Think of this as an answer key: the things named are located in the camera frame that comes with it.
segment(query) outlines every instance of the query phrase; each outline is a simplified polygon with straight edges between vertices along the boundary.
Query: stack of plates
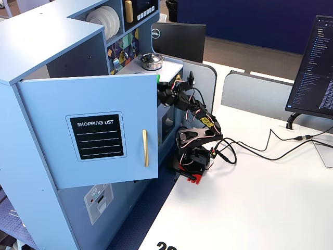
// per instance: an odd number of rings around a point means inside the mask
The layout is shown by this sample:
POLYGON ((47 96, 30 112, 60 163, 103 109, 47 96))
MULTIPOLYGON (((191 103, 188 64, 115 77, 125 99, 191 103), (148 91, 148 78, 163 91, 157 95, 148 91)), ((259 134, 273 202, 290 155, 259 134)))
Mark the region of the stack of plates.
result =
POLYGON ((90 12, 86 18, 87 22, 103 25, 105 28, 105 39, 113 37, 119 31, 120 20, 117 12, 110 6, 102 6, 90 12))

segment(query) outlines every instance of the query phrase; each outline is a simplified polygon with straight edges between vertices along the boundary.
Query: gold door handle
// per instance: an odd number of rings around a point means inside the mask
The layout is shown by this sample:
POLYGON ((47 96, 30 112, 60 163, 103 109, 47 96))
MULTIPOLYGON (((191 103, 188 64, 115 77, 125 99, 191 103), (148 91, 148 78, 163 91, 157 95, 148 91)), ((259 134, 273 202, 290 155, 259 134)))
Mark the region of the gold door handle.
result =
POLYGON ((144 152, 145 152, 145 167, 149 166, 149 152, 148 152, 148 133, 147 130, 142 131, 142 137, 144 139, 144 152))

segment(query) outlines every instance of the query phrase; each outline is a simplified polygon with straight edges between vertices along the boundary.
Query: blue wall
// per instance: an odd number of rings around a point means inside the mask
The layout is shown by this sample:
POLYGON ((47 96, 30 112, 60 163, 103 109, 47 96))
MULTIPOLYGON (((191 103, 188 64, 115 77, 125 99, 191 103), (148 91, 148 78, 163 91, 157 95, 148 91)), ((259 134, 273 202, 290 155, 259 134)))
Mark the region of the blue wall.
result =
POLYGON ((298 54, 304 53, 316 15, 333 16, 333 1, 178 1, 178 22, 206 24, 207 36, 298 54))

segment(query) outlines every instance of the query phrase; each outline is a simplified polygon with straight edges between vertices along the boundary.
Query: black monitor back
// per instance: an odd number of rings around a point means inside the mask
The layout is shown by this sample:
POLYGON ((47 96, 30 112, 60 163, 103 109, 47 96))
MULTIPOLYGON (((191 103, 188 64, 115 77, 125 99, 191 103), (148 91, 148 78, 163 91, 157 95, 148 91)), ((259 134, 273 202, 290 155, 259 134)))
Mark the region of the black monitor back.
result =
POLYGON ((156 53, 202 63, 206 25, 154 23, 151 28, 156 53))

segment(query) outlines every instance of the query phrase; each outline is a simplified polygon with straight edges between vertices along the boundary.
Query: stainless steel pot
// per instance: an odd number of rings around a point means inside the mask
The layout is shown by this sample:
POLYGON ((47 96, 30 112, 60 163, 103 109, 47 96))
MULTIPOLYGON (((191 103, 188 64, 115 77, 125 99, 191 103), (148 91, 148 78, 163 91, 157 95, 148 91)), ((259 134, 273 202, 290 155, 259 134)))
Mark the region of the stainless steel pot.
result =
POLYGON ((139 60, 142 62, 142 67, 145 70, 158 70, 163 65, 163 57, 159 54, 148 53, 140 55, 139 60))

